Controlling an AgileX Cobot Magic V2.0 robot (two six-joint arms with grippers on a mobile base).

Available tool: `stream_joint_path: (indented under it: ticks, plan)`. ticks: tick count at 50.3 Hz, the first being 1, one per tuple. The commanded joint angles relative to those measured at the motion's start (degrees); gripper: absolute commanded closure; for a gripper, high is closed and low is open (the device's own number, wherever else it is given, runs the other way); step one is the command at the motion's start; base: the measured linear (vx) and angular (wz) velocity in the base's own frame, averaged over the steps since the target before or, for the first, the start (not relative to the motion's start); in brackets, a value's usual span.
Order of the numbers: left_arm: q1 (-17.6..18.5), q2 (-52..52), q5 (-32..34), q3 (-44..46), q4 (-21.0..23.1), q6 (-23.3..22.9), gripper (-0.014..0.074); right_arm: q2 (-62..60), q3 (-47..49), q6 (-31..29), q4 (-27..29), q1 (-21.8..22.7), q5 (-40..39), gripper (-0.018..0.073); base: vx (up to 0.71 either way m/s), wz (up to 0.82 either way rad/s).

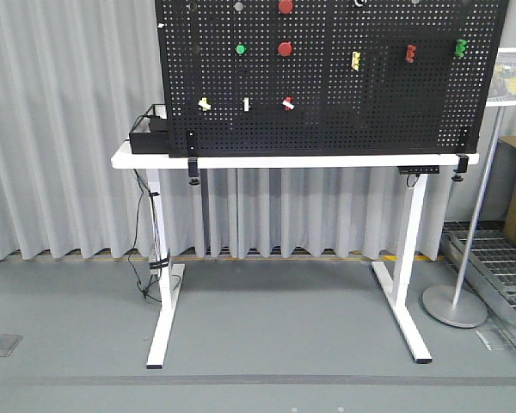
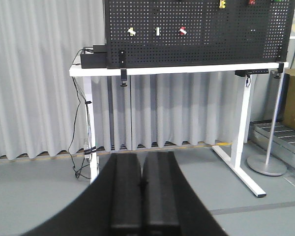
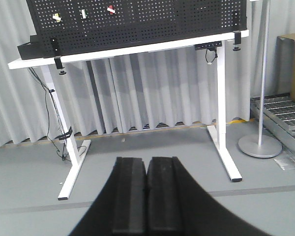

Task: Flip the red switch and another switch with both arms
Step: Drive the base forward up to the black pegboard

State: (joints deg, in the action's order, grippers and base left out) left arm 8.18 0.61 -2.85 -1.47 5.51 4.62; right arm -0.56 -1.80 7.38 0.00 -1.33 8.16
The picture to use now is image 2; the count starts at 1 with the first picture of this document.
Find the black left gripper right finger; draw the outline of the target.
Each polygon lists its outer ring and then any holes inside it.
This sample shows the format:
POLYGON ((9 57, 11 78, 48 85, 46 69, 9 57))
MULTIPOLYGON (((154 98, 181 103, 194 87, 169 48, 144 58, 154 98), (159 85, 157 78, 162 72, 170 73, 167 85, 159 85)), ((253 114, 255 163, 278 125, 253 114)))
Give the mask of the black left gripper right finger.
POLYGON ((144 162, 143 234, 178 236, 179 221, 166 152, 150 152, 144 162))

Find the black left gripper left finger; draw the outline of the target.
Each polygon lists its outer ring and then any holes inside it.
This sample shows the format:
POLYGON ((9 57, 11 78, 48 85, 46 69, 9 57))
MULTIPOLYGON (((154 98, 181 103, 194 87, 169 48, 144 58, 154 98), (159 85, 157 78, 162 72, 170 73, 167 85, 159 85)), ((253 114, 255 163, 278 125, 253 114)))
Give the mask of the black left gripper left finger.
POLYGON ((111 233, 138 236, 142 226, 141 166, 136 154, 114 153, 116 159, 111 233))

